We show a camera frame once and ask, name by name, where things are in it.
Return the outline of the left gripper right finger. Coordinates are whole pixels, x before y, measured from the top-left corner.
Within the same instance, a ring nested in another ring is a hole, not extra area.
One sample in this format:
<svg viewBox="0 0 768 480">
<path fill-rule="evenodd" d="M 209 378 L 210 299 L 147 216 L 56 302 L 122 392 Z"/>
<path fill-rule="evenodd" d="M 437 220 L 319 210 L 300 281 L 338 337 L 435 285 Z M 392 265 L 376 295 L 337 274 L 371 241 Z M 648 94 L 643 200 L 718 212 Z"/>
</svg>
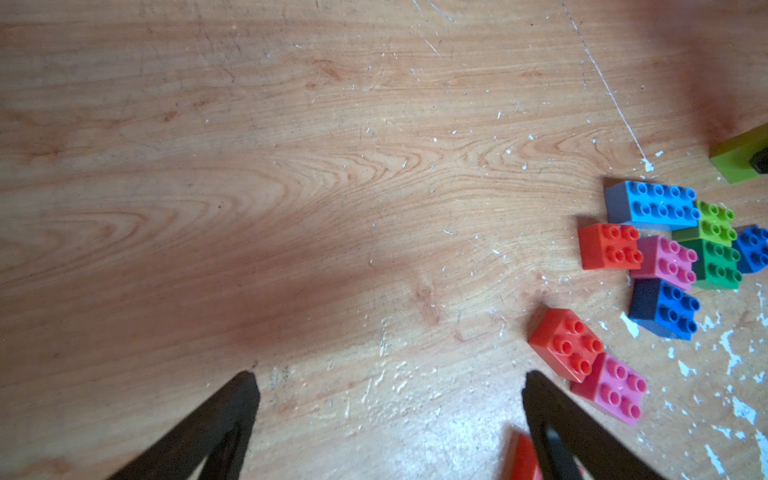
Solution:
<svg viewBox="0 0 768 480">
<path fill-rule="evenodd" d="M 522 402 L 545 479 L 580 479 L 579 466 L 594 479 L 663 479 L 542 372 L 526 374 Z"/>
</svg>

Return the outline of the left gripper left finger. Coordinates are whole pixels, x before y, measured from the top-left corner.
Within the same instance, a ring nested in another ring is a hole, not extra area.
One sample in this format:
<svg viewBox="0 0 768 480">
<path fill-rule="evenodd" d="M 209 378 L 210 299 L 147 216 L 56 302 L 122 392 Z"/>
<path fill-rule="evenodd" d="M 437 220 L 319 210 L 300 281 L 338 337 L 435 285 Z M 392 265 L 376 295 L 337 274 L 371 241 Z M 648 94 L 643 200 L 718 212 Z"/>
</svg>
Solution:
<svg viewBox="0 0 768 480">
<path fill-rule="evenodd" d="M 237 479 L 260 402 L 256 376 L 241 371 L 113 479 Z"/>
</svg>

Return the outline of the lime lego brick top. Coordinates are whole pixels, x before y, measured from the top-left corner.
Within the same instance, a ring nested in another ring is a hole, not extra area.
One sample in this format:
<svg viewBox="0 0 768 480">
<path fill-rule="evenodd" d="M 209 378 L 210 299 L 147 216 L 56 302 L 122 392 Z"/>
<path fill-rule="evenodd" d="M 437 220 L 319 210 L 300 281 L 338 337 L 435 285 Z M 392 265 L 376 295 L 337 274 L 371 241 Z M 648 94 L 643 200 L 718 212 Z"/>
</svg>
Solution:
<svg viewBox="0 0 768 480">
<path fill-rule="evenodd" d="M 753 154 L 767 147 L 767 125 L 763 124 L 721 143 L 710 155 L 710 162 L 730 183 L 739 184 L 758 175 L 749 165 Z"/>
</svg>

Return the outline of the lime lego brick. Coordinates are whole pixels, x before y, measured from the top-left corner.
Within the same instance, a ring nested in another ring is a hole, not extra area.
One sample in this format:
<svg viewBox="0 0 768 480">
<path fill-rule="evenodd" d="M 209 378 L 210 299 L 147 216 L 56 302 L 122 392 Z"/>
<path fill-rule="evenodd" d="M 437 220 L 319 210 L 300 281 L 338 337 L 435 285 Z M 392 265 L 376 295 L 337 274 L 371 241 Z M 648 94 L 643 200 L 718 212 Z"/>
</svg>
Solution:
<svg viewBox="0 0 768 480">
<path fill-rule="evenodd" d="M 738 238 L 736 230 L 731 227 L 731 222 L 735 219 L 734 212 L 731 209 L 721 208 L 716 204 L 702 200 L 696 200 L 695 207 L 701 214 L 698 224 L 694 227 L 673 231 L 672 238 L 678 243 L 706 240 L 731 247 Z"/>
<path fill-rule="evenodd" d="M 767 147 L 767 125 L 763 124 L 721 143 L 710 155 L 710 162 L 730 183 L 739 184 L 758 175 L 749 165 L 753 154 Z"/>
</svg>

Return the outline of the dark blue lego brick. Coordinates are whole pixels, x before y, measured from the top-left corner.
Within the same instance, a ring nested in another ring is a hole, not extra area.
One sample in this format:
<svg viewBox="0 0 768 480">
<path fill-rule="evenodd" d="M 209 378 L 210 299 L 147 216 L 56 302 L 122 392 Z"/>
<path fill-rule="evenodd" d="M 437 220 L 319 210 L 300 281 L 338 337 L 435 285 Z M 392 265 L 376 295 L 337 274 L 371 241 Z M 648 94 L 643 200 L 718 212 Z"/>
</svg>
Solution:
<svg viewBox="0 0 768 480">
<path fill-rule="evenodd" d="M 745 225 L 736 229 L 737 238 L 732 242 L 741 258 L 737 268 L 742 274 L 754 274 L 764 270 L 768 264 L 766 228 L 757 224 Z"/>
<path fill-rule="evenodd" d="M 634 282 L 628 317 L 659 337 L 690 341 L 698 331 L 701 303 L 662 279 Z"/>
</svg>

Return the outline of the light blue long lego brick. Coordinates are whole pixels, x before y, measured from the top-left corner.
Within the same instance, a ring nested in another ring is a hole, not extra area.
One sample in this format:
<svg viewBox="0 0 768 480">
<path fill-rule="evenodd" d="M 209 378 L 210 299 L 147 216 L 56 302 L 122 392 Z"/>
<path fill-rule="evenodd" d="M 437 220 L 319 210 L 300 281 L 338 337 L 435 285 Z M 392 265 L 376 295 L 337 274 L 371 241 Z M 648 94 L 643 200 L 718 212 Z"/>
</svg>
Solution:
<svg viewBox="0 0 768 480">
<path fill-rule="evenodd" d="M 695 190 L 673 185 L 623 181 L 604 189 L 608 220 L 636 228 L 676 231 L 702 218 Z"/>
</svg>

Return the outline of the dark green lego brick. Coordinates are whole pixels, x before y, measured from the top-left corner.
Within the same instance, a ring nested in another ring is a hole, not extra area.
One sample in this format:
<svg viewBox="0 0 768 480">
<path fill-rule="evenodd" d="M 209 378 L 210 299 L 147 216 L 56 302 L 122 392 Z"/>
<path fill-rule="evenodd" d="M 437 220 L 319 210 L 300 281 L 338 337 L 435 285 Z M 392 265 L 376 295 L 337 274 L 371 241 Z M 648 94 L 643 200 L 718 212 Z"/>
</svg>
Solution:
<svg viewBox="0 0 768 480">
<path fill-rule="evenodd" d="M 694 250 L 698 260 L 692 265 L 696 275 L 694 286 L 710 290 L 738 290 L 742 274 L 737 268 L 741 254 L 734 248 L 708 240 L 683 241 L 682 246 Z"/>
</svg>

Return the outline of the long red lego brick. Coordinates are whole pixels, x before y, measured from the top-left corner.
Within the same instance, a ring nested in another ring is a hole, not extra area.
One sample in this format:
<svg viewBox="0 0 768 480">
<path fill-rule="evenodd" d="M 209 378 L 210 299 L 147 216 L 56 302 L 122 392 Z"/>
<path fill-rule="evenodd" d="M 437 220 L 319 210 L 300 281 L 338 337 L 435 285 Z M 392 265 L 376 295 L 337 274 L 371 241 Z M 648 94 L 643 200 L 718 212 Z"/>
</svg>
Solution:
<svg viewBox="0 0 768 480">
<path fill-rule="evenodd" d="M 506 467 L 504 479 L 543 479 L 533 442 L 531 438 L 524 433 L 519 433 L 517 435 L 517 441 L 509 465 Z"/>
</svg>

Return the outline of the pink lego brick lower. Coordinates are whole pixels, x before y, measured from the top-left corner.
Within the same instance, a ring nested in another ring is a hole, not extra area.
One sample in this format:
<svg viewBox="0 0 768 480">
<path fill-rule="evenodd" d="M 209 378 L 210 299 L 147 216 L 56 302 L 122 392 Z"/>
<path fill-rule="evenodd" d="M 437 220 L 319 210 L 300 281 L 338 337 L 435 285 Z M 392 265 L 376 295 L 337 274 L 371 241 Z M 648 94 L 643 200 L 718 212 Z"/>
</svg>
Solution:
<svg viewBox="0 0 768 480">
<path fill-rule="evenodd" d="M 643 415 L 641 404 L 648 384 L 642 374 L 603 352 L 593 363 L 592 372 L 581 383 L 572 383 L 570 390 L 614 418 L 635 426 Z"/>
</svg>

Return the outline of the pink lego brick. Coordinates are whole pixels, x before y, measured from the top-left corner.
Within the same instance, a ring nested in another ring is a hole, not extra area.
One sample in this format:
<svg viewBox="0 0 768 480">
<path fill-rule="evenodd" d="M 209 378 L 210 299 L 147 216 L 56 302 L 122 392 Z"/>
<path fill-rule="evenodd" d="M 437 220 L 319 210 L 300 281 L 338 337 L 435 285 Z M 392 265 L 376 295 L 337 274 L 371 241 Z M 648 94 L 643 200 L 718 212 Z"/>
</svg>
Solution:
<svg viewBox="0 0 768 480">
<path fill-rule="evenodd" d="M 640 269 L 630 271 L 632 279 L 662 279 L 684 291 L 689 291 L 696 282 L 693 265 L 698 261 L 698 254 L 695 250 L 658 235 L 639 239 L 637 246 L 643 261 Z"/>
<path fill-rule="evenodd" d="M 570 390 L 614 418 L 635 426 L 643 415 L 641 404 L 648 384 L 642 374 L 603 352 L 593 363 L 592 372 L 581 383 L 572 383 Z"/>
</svg>

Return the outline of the red lego brick lower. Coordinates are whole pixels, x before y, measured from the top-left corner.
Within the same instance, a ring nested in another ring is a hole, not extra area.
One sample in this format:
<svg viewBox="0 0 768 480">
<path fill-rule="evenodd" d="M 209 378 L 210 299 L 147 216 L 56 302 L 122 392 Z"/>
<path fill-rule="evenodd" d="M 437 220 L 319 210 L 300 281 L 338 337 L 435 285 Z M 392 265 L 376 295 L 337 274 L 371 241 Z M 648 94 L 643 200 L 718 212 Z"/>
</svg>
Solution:
<svg viewBox="0 0 768 480">
<path fill-rule="evenodd" d="M 528 344 L 555 373 L 576 383 L 604 352 L 603 342 L 569 309 L 548 308 Z"/>
</svg>

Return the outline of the pink lego brick upper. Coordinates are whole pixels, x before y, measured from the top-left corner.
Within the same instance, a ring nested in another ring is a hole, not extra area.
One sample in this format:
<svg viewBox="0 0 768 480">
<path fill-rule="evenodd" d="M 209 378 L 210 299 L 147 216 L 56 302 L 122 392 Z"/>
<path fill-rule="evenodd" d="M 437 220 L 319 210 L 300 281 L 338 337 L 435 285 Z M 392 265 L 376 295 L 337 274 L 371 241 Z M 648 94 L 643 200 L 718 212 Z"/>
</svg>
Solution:
<svg viewBox="0 0 768 480">
<path fill-rule="evenodd" d="M 684 291 L 689 291 L 696 282 L 693 265 L 698 261 L 698 254 L 695 250 L 658 235 L 639 239 L 637 246 L 643 261 L 640 269 L 630 271 L 632 279 L 662 279 Z"/>
</svg>

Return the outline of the red lego brick upper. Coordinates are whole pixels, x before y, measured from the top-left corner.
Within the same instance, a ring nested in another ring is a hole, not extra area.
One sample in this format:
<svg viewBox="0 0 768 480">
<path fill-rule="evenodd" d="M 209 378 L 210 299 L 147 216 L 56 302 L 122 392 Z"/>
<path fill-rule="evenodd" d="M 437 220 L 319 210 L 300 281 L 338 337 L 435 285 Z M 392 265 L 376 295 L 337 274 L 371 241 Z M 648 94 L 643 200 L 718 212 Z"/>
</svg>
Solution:
<svg viewBox="0 0 768 480">
<path fill-rule="evenodd" d="M 631 225 L 598 223 L 578 230 L 584 270 L 641 268 L 643 254 L 638 249 L 639 231 Z"/>
</svg>

